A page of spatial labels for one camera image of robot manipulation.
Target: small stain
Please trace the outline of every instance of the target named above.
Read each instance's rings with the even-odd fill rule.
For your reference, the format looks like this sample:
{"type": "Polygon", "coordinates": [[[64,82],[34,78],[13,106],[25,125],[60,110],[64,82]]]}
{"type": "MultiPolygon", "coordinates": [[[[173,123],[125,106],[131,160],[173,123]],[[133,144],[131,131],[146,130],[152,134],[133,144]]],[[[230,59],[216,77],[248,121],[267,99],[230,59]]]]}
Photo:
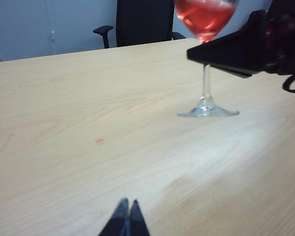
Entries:
{"type": "Polygon", "coordinates": [[[95,141],[97,144],[103,144],[105,142],[105,139],[96,139],[95,141]]]}

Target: glass stem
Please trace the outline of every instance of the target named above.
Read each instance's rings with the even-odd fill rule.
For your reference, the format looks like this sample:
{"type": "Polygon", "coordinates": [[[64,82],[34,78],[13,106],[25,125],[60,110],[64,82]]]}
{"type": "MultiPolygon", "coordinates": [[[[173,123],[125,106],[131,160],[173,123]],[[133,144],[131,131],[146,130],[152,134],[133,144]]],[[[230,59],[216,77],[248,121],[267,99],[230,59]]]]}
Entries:
{"type": "Polygon", "coordinates": [[[210,64],[203,65],[203,92],[202,99],[211,100],[211,87],[210,87],[210,64]]]}

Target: chair backrest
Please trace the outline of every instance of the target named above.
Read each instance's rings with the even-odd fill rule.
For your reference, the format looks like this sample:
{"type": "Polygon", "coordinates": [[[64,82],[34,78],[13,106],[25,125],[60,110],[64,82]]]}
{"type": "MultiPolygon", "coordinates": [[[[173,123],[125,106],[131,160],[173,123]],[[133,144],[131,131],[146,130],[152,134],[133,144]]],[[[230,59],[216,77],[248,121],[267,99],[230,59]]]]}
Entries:
{"type": "Polygon", "coordinates": [[[174,0],[118,0],[117,46],[171,40],[174,0]]]}

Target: glass base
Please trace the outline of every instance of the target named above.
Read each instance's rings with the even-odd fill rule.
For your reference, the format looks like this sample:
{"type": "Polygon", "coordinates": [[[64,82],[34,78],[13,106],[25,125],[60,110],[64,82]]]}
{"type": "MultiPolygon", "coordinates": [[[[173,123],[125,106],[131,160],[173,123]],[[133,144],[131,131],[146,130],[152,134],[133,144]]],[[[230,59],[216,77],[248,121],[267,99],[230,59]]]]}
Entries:
{"type": "Polygon", "coordinates": [[[191,111],[178,113],[180,117],[230,117],[237,115],[239,112],[227,111],[217,106],[211,96],[201,97],[199,104],[191,111]]]}

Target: wooden table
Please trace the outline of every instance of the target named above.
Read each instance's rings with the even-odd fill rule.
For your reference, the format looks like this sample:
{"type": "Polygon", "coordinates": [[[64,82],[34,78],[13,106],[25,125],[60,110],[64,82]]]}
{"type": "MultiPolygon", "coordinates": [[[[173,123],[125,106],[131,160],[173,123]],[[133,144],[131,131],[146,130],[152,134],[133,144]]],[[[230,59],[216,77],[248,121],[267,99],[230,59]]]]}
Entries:
{"type": "Polygon", "coordinates": [[[94,236],[125,196],[151,236],[295,236],[295,94],[213,69],[240,115],[177,117],[200,96],[197,44],[0,62],[0,236],[94,236]]]}

